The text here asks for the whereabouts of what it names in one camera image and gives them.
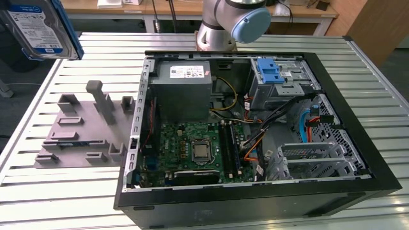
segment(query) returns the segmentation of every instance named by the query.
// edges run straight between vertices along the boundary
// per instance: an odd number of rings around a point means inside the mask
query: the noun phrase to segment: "blue hard drive label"
[[[33,49],[40,53],[61,53],[62,46],[38,6],[10,5],[8,13]]]

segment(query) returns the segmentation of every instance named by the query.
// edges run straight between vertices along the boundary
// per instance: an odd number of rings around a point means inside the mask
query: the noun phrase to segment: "motherboard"
[[[239,162],[239,123],[162,124],[158,156],[145,158],[152,187],[253,181],[250,164]]]

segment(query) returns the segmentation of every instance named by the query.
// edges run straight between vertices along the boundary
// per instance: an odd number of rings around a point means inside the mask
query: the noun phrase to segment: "white desk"
[[[81,61],[57,60],[0,156],[2,229],[134,230],[112,209],[118,167],[32,167],[56,118],[61,93],[90,100],[88,80],[101,80],[112,100],[134,95],[145,50],[193,50],[192,34],[84,33]],[[238,50],[315,52],[373,139],[402,189],[323,218],[286,219],[218,226],[231,230],[409,228],[409,105],[353,43],[339,37],[263,36]]]

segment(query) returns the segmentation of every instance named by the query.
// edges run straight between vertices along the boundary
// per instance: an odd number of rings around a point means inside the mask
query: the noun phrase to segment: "ram slot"
[[[241,175],[241,166],[239,166],[239,156],[238,156],[238,145],[237,145],[237,140],[235,140],[235,132],[234,132],[234,127],[231,124],[226,125],[226,128],[229,129],[229,136],[227,136],[227,141],[229,141],[229,152],[230,152],[230,162],[233,165],[233,170],[234,170],[234,175]]]
[[[222,159],[222,168],[223,175],[226,178],[233,177],[233,167],[230,161],[230,152],[229,152],[229,144],[227,144],[227,134],[229,130],[223,123],[218,123],[218,141],[219,141],[219,149],[221,149],[221,159]]]

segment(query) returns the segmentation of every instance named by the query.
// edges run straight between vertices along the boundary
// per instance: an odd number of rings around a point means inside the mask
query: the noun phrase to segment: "gray floor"
[[[138,20],[73,20],[74,29],[89,32],[144,32],[145,29]],[[162,23],[162,31],[172,32],[170,22]],[[197,24],[190,22],[178,23],[180,33],[192,33]],[[386,63],[379,68],[389,81],[393,83],[406,100],[409,100],[409,49],[397,49]],[[40,66],[28,73],[13,73],[0,61],[0,79],[5,83],[41,83],[53,61],[44,61]],[[25,113],[33,96],[37,92],[37,85],[9,85],[14,91],[10,99],[0,97],[0,135],[12,135],[18,121]],[[6,144],[6,139],[0,138],[0,151]]]

